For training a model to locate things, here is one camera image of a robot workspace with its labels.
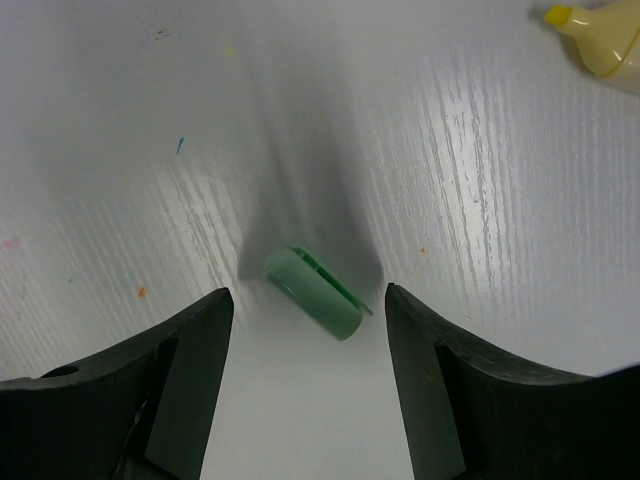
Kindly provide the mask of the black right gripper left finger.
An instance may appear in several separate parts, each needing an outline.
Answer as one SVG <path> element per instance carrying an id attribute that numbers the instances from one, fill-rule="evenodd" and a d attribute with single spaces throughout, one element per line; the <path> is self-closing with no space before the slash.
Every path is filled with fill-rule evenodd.
<path id="1" fill-rule="evenodd" d="M 2 478 L 200 478 L 233 313 L 220 288 L 101 352 L 2 382 Z"/>

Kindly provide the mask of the green highlighter cap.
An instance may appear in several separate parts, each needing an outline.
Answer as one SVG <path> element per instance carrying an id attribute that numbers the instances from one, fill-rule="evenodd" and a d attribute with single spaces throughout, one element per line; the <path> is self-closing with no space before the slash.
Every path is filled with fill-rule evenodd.
<path id="1" fill-rule="evenodd" d="M 293 246 L 264 261 L 265 279 L 338 341 L 350 338 L 373 312 L 308 250 Z"/>

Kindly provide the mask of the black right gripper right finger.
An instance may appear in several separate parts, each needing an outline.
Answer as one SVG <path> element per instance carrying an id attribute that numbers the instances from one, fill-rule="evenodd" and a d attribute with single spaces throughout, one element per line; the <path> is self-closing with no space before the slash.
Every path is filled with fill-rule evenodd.
<path id="1" fill-rule="evenodd" d="M 639 370 L 590 377 L 510 353 L 390 284 L 385 317 L 417 479 L 635 479 Z"/>

